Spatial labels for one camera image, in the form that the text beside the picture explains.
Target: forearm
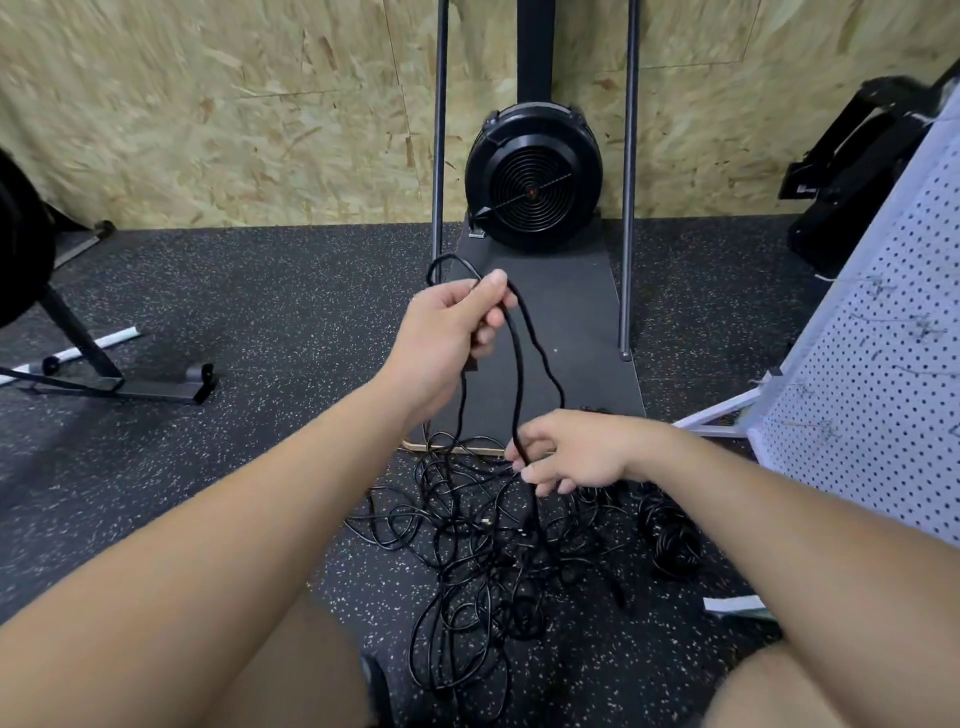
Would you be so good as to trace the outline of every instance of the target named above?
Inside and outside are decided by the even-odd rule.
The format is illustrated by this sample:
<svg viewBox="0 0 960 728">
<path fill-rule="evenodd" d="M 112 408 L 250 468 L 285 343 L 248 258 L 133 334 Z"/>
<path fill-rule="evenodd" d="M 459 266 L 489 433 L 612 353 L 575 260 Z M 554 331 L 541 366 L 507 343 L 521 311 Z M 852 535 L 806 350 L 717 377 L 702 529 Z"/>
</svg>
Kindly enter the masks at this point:
<svg viewBox="0 0 960 728">
<path fill-rule="evenodd" d="M 870 725 L 960 713 L 960 552 L 681 431 L 644 473 L 728 555 L 824 690 Z"/>
<path fill-rule="evenodd" d="M 377 380 L 352 393 L 0 628 L 5 725 L 197 719 L 382 471 L 407 416 L 389 394 Z"/>
</svg>

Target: tangled cable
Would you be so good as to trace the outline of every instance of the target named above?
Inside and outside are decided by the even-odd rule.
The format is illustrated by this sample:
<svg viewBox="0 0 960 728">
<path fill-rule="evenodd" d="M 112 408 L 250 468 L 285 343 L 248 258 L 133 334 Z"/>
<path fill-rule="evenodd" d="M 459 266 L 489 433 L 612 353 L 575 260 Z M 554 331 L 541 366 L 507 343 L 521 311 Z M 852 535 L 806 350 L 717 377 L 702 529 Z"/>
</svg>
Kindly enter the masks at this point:
<svg viewBox="0 0 960 728">
<path fill-rule="evenodd" d="M 428 284 L 434 283 L 434 271 L 445 260 L 459 261 L 481 279 L 467 261 L 447 254 L 431 263 Z M 529 310 L 513 284 L 508 286 L 563 407 L 564 389 L 550 371 Z M 515 323 L 505 307 L 503 312 L 516 357 L 511 433 L 520 457 L 528 463 L 517 436 L 523 358 Z M 350 516 L 346 525 L 370 544 L 410 551 L 436 573 L 437 589 L 411 631 L 408 668 L 420 688 L 451 698 L 458 717 L 467 725 L 478 725 L 504 715 L 511 692 L 506 646 L 511 640 L 526 642 L 543 635 L 550 596 L 594 574 L 608 585 L 614 603 L 626 606 L 624 591 L 605 557 L 636 542 L 631 526 L 637 515 L 631 508 L 636 497 L 621 497 L 628 490 L 625 484 L 578 489 L 569 496 L 549 498 L 541 506 L 534 489 L 510 463 L 475 452 L 481 446 L 503 449 L 503 443 L 489 437 L 462 439 L 467 401 L 464 374 L 460 383 L 456 431 L 429 432 L 428 425 L 423 427 L 426 452 L 417 457 L 413 469 L 413 493 L 374 486 L 364 511 Z M 649 510 L 646 521 L 660 526 L 661 541 L 668 546 L 675 543 L 668 529 L 662 528 L 666 522 L 656 515 L 657 509 Z M 605 535 L 612 531 L 627 538 L 615 542 Z M 471 690 L 483 682 L 493 692 L 494 680 L 499 700 L 493 710 L 485 711 Z"/>
</svg>

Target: white pegboard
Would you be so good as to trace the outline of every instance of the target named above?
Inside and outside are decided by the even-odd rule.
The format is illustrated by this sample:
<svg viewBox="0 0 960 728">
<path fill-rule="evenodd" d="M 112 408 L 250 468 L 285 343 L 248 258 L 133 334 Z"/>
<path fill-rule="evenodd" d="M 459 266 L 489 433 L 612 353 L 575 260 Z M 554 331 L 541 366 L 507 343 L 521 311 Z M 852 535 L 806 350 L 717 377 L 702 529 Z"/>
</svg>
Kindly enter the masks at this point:
<svg viewBox="0 0 960 728">
<path fill-rule="evenodd" d="M 960 545 L 960 93 L 744 417 L 759 462 Z"/>
</svg>

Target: leg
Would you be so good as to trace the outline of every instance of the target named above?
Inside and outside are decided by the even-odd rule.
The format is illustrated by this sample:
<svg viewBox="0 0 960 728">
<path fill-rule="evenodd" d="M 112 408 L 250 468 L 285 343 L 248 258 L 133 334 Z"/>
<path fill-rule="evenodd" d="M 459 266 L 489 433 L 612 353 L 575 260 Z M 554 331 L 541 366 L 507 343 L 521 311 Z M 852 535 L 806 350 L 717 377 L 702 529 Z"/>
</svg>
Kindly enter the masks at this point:
<svg viewBox="0 0 960 728">
<path fill-rule="evenodd" d="M 304 591 L 198 728 L 374 724 L 356 644 Z"/>
<path fill-rule="evenodd" d="M 713 697 L 704 728 L 849 728 L 787 643 L 747 658 Z"/>
</svg>

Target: osb wall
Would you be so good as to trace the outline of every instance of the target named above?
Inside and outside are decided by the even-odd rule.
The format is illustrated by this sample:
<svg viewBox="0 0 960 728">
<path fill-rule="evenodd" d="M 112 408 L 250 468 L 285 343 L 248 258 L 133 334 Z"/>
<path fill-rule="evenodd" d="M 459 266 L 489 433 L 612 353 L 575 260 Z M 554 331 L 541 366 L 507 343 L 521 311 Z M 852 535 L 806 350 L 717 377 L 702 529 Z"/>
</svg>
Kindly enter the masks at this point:
<svg viewBox="0 0 960 728">
<path fill-rule="evenodd" d="M 776 199 L 858 84 L 932 81 L 957 0 L 648 0 L 645 216 Z M 560 0 L 555 98 L 583 108 L 619 214 L 627 0 Z M 0 145 L 52 203 L 125 228 L 429 219 L 436 0 L 3 0 Z M 516 0 L 452 0 L 444 217 L 516 94 Z"/>
</svg>

